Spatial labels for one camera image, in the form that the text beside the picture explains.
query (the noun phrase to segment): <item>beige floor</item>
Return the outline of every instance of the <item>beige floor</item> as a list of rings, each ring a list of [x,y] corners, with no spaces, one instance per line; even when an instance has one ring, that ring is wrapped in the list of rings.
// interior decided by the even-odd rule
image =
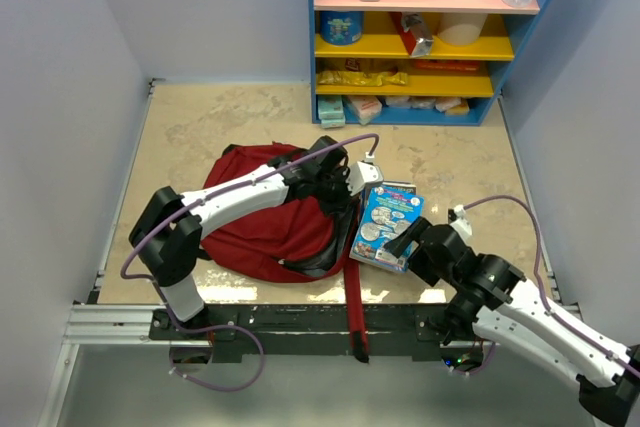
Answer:
[[[376,162],[387,179],[410,180],[426,199],[423,215],[445,222],[447,209],[491,194],[524,198],[500,110],[475,127],[347,126],[329,132],[343,140],[363,132],[380,134]],[[272,140],[310,146],[327,133],[310,123],[309,87],[291,85],[160,85],[156,87],[133,173],[117,225],[100,303],[150,304],[158,298],[143,281],[119,276],[130,252],[133,224],[155,190],[171,185],[177,192],[197,190],[229,144]],[[350,146],[350,158],[370,144]],[[495,253],[531,276],[535,238],[528,217],[515,204],[499,201],[470,214],[472,246]],[[143,272],[136,260],[131,272]],[[199,261],[194,272],[207,302],[344,302],[342,276],[304,285],[277,285],[235,274]],[[362,297],[369,303],[443,302],[453,290],[429,288],[412,273],[392,274],[363,266]]]

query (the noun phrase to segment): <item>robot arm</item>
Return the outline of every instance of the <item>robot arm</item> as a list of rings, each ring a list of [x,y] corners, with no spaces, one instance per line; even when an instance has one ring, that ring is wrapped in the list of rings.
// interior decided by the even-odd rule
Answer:
[[[330,137],[321,137],[306,153],[318,153],[335,143]],[[344,147],[338,147],[298,166],[283,168],[292,159],[280,156],[243,177],[208,189],[182,195],[171,187],[158,190],[129,235],[134,247],[170,215],[218,194],[176,219],[172,227],[163,229],[140,251],[140,259],[176,317],[183,323],[197,322],[196,317],[205,310],[191,273],[200,241],[214,230],[253,212],[309,196],[318,199],[325,213],[340,211],[363,189],[382,182],[378,167],[367,162],[346,167],[342,165],[346,158]]]
[[[443,316],[430,319],[446,333],[444,343],[470,333],[499,342],[575,387],[593,416],[623,427],[640,394],[632,371],[640,368],[640,346],[608,339],[546,296],[544,302],[538,287],[506,260],[475,254],[465,243],[471,230],[460,208],[450,212],[450,221],[432,225],[419,218],[386,247],[398,256],[416,242],[409,269],[431,286],[442,279],[456,289]]]

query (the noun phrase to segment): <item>yellow shelf board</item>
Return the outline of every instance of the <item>yellow shelf board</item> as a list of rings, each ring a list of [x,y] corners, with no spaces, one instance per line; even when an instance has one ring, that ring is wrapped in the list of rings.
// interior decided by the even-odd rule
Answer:
[[[435,97],[491,97],[493,86],[483,65],[477,72],[441,72],[409,69],[408,85],[354,87],[316,85],[320,95],[427,95]]]
[[[436,32],[440,15],[422,14],[431,32]],[[434,35],[431,54],[433,60],[500,60],[514,59],[513,48],[501,15],[489,15],[480,38],[471,45],[446,44]],[[388,12],[365,12],[362,38],[351,45],[332,45],[316,34],[316,57],[358,57],[376,59],[408,59],[409,54],[396,32]]]

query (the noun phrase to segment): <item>white wall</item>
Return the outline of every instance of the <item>white wall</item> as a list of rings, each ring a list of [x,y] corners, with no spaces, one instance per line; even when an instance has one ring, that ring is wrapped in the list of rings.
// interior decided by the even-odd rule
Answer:
[[[107,0],[143,72],[309,80],[307,0]]]
[[[146,97],[105,0],[0,0],[0,425],[35,425]]]
[[[640,3],[554,0],[506,87],[565,302],[640,343]]]

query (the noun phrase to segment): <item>can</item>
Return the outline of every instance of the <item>can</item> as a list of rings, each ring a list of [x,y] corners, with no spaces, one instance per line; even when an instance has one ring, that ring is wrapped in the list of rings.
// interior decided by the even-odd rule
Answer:
[[[325,42],[333,45],[349,45],[362,37],[364,12],[320,12],[320,35]]]

